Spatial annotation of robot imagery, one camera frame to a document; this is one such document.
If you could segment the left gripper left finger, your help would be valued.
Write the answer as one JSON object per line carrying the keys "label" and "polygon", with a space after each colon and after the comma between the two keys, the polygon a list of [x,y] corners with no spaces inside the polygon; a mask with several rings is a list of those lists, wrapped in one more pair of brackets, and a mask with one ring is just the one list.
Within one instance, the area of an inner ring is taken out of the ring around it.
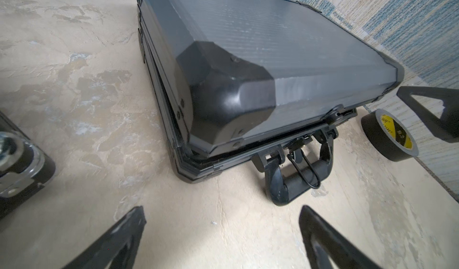
{"label": "left gripper left finger", "polygon": [[146,223],[143,207],[132,208],[64,268],[132,269]]}

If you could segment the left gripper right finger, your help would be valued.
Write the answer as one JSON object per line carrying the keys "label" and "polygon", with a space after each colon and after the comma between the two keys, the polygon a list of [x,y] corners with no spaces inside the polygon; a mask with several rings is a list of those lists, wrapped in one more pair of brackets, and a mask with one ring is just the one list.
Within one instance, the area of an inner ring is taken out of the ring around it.
{"label": "left gripper right finger", "polygon": [[311,207],[302,207],[299,225],[312,269],[331,269],[333,264],[339,269],[380,268]]}

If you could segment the black poker case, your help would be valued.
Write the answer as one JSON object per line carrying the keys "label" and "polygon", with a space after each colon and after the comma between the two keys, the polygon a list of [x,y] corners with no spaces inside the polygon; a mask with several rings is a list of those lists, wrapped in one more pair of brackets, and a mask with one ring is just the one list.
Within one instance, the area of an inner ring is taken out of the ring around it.
{"label": "black poker case", "polygon": [[4,113],[1,113],[1,218],[41,191],[56,164]]}

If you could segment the grey poker case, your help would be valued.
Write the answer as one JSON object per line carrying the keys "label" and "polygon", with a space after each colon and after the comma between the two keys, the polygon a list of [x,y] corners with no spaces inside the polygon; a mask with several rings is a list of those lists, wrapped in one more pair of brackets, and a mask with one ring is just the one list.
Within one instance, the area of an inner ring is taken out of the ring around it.
{"label": "grey poker case", "polygon": [[339,125],[404,80],[398,62],[290,0],[136,0],[139,44],[176,175],[251,161],[283,206],[318,189]]}

